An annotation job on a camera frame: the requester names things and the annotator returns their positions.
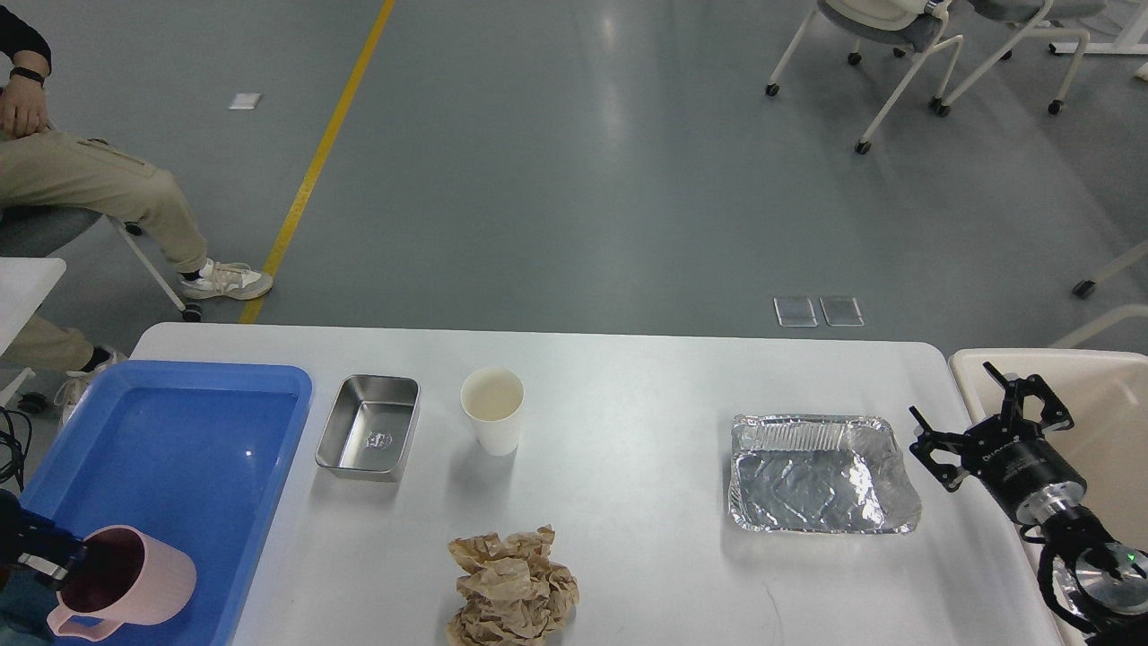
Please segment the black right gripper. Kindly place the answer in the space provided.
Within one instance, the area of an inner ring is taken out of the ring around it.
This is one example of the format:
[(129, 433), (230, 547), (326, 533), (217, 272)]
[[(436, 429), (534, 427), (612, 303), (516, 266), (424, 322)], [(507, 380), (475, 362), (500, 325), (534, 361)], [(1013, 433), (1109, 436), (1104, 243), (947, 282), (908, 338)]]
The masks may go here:
[[(910, 407), (921, 430), (910, 453), (947, 492), (956, 492), (969, 476), (979, 478), (1018, 526), (1042, 526), (1058, 512), (1083, 506), (1086, 478), (1045, 439), (1049, 431), (1075, 428), (1065, 404), (1038, 373), (1008, 378), (991, 361), (982, 365), (1004, 392), (1000, 412), (969, 431), (955, 433), (936, 431), (918, 408)], [(1025, 417), (1030, 399), (1041, 404), (1038, 420)], [(960, 461), (936, 462), (934, 451), (947, 451)]]

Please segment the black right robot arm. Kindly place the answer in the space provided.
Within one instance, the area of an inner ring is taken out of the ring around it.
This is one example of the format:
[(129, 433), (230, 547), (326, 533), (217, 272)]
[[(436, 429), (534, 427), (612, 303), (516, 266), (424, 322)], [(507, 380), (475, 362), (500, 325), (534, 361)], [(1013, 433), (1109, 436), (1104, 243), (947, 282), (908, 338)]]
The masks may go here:
[(920, 434), (910, 453), (955, 492), (979, 478), (1022, 540), (1041, 551), (1035, 578), (1053, 615), (1088, 645), (1145, 645), (1145, 550), (1107, 531), (1083, 499), (1087, 481), (1058, 454), (1050, 431), (1075, 426), (1065, 404), (1044, 378), (1009, 376), (985, 361), (1002, 389), (999, 413), (967, 431), (936, 431), (915, 407)]

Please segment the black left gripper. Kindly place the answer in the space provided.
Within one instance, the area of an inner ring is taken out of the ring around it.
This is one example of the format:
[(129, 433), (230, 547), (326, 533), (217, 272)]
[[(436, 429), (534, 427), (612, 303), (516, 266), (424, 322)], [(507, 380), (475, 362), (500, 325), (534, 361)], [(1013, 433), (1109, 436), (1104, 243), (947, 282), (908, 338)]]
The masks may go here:
[(47, 589), (59, 591), (73, 567), (90, 557), (82, 538), (52, 519), (24, 509), (17, 496), (1, 490), (1, 561), (3, 568), (29, 570)]

